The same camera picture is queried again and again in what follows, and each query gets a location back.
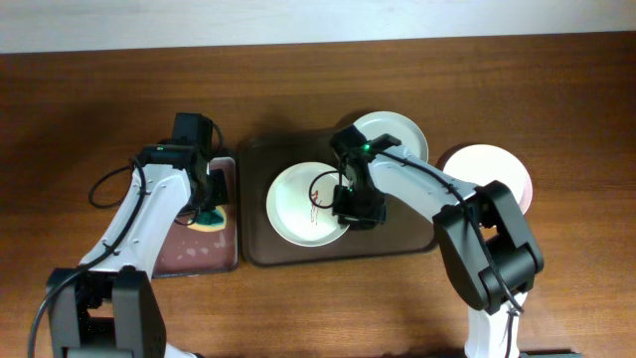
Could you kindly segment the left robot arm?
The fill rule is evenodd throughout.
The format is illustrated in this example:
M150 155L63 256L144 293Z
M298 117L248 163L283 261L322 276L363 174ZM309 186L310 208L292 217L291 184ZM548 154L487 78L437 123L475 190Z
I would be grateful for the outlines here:
M127 194L98 243L76 268L56 268L31 326L35 354L43 317L56 357L182 357L167 331L151 279L172 226L223 230L227 182L210 163L223 151L219 127L179 112L172 135L133 156Z

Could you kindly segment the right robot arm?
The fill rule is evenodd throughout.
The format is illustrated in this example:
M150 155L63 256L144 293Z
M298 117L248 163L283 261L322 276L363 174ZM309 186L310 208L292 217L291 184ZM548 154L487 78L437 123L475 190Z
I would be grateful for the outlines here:
M352 230L387 217L386 199L407 204L433 226L446 274L468 306L467 357L518 357L523 303L544 257L511 190L449 176L421 161L399 139L367 138L351 125L333 135L339 183L332 213Z

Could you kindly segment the green yellow sponge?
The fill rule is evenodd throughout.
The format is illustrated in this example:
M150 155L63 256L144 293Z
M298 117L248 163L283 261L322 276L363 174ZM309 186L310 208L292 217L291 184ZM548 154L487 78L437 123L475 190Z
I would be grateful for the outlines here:
M212 211L201 211L193 219L189 228L198 232L212 233L222 231L227 226L228 216L223 207Z

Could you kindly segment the white plate bottom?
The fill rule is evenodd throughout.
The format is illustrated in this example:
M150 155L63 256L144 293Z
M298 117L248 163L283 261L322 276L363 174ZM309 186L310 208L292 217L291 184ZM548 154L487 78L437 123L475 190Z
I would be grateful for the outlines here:
M531 175L519 158L501 147L463 146L453 151L441 168L452 177L480 186L497 180L511 190L523 214L530 209L534 191Z

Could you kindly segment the white plate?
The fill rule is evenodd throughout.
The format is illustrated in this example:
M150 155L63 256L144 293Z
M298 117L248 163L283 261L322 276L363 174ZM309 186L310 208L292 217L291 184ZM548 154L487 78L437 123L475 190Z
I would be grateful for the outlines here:
M336 168L321 162L301 162L283 170L266 196L266 214L274 231L306 248L337 241L349 229L329 208L338 183Z
M497 180L511 190L523 214L530 209L534 191L531 175L519 158L501 147L463 146L453 151L441 168L452 177L480 186Z
M375 111L363 115L353 125L363 136L361 144L354 144L366 153L374 152L369 142L388 134L401 142L400 146L384 149L392 157L410 162L428 162L428 143L420 128L408 117L392 111Z

